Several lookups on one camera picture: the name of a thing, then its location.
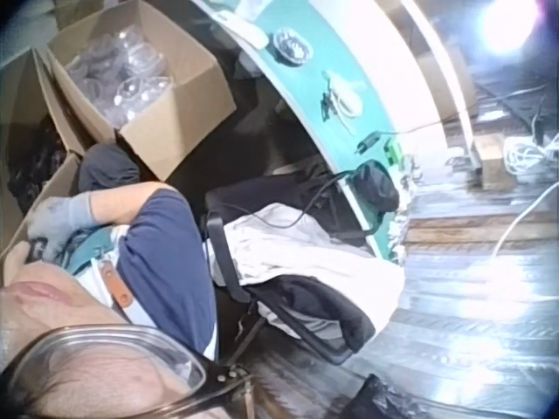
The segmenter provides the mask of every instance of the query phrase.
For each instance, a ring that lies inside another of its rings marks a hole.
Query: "gray glove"
[[[47,240],[45,262],[54,262],[73,233],[99,225],[93,218],[90,196],[85,192],[73,198],[48,198],[30,214],[27,236]]]

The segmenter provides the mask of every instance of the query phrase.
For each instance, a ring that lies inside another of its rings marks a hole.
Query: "man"
[[[168,185],[135,183],[132,167],[116,146],[93,148],[80,169],[80,188],[127,185],[45,201],[28,228],[29,239],[47,240],[43,261],[25,264],[27,243],[7,257],[0,291],[0,417],[136,415],[182,400],[196,386],[176,370],[190,365],[187,375],[195,376],[194,361],[170,361],[179,346],[213,359],[215,294],[190,207]],[[75,277],[52,263],[75,231],[104,225],[111,226],[112,250],[92,258]],[[115,268],[110,278],[129,288],[139,318],[134,312],[127,319],[120,302],[103,297],[111,281],[95,282],[101,262]],[[165,335],[125,326],[128,320]],[[57,332],[61,327],[69,328]],[[84,338],[88,333],[92,342]]]

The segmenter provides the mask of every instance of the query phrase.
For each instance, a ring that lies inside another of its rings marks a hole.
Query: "small round dish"
[[[273,45],[281,57],[293,65],[303,65],[313,57],[313,47],[291,28],[281,28],[273,34]]]

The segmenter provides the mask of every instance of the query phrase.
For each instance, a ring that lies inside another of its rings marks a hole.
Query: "navy blue sleeve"
[[[119,243],[117,270],[155,324],[200,354],[216,325],[216,297],[186,200],[160,189]]]

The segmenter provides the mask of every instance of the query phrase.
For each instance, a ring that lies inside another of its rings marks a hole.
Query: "white bundled cable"
[[[509,137],[503,154],[505,168],[511,175],[541,171],[546,164],[559,163],[559,134],[546,147],[535,144],[533,137]]]

